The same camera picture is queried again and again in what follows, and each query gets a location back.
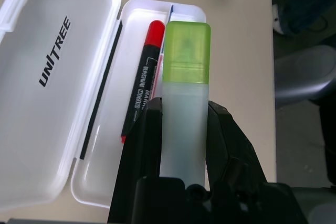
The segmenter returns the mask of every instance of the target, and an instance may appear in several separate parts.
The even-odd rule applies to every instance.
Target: unitree logo
[[[53,67],[55,65],[55,61],[59,60],[59,55],[60,55],[60,50],[62,48],[63,42],[65,40],[65,37],[67,36],[69,27],[70,27],[71,22],[69,21],[68,17],[66,16],[62,27],[58,33],[58,36],[56,38],[56,41],[54,43],[54,46],[51,50],[50,55],[47,55],[47,63],[46,67],[44,68],[42,72],[42,78],[40,78],[39,83],[45,87],[47,85],[48,79],[50,77],[50,72],[53,70]]]

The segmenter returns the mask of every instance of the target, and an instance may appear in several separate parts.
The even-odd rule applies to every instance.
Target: translucent plastic bottle
[[[204,186],[211,29],[169,22],[162,83],[161,177]]]

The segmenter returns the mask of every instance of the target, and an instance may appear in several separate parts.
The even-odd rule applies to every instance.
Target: lime green cap
[[[209,84],[211,29],[207,23],[172,21],[164,41],[163,81]]]

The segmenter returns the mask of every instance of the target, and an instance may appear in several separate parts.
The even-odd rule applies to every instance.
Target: red marker
[[[124,143],[127,135],[138,119],[142,109],[150,99],[152,84],[158,65],[160,48],[164,35],[164,24],[155,20],[149,25],[145,44],[142,49],[138,71],[128,105],[124,126],[121,133],[121,142]]]

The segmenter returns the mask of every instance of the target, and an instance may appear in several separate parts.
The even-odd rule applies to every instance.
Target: beige desk
[[[275,181],[271,0],[162,1],[197,5],[206,13],[212,28],[210,100],[227,107],[252,142],[267,179]],[[67,183],[53,203],[0,213],[0,220],[14,217],[106,222],[108,212],[76,202]]]

